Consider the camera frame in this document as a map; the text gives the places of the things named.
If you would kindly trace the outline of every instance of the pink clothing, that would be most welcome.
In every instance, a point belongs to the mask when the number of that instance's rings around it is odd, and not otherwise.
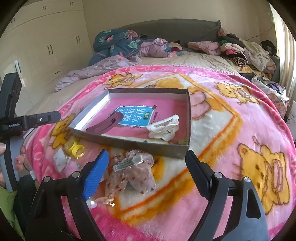
[[[222,37],[222,36],[226,36],[228,33],[225,29],[221,28],[218,30],[218,36]]]
[[[205,53],[210,54],[210,55],[220,55],[221,54],[221,51],[219,48],[219,43],[217,43],[217,42],[212,42],[212,41],[202,41],[199,43],[189,42],[187,44],[187,46],[188,46],[188,48],[204,51]]]
[[[222,46],[220,46],[220,49],[222,52],[227,51],[228,49],[231,49],[235,52],[240,52],[244,54],[244,48],[240,47],[237,44],[232,44],[232,43],[223,44]]]
[[[232,50],[232,49],[228,49],[228,50],[226,50],[226,55],[230,55],[230,54],[237,54],[237,52],[235,52],[235,51]]]
[[[138,52],[139,57],[152,56],[155,58],[168,58],[176,55],[183,55],[182,52],[170,52],[169,43],[165,39],[154,39],[141,43]]]

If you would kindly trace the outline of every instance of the white wardrobe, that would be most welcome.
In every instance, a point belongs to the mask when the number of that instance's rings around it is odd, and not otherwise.
[[[43,0],[22,7],[0,38],[0,76],[18,72],[22,90],[16,114],[24,115],[69,71],[92,56],[82,0]]]

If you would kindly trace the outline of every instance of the wall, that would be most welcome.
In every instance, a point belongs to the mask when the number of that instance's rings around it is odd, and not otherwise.
[[[165,18],[220,20],[222,27],[242,39],[259,36],[272,26],[266,0],[83,0],[91,44],[103,30]]]
[[[269,3],[266,0],[253,0],[253,6],[258,17],[260,42],[270,40],[276,46],[276,30]]]

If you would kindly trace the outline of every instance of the window curtain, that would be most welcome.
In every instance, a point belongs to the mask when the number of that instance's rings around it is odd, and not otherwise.
[[[280,58],[280,82],[286,88],[286,94],[292,97],[296,83],[296,42],[278,12],[270,5],[276,29],[278,56]]]

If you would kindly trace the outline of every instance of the yellow hair tie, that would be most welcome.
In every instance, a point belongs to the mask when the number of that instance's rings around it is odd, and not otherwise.
[[[76,145],[73,147],[72,149],[72,155],[75,157],[75,158],[80,158],[84,155],[85,153],[85,147],[83,145]]]
[[[68,153],[71,153],[72,150],[73,150],[73,148],[74,148],[75,146],[77,146],[77,145],[78,145],[78,143],[77,143],[76,141],[67,142],[67,143],[65,144],[65,149],[66,149],[66,151],[67,151]]]

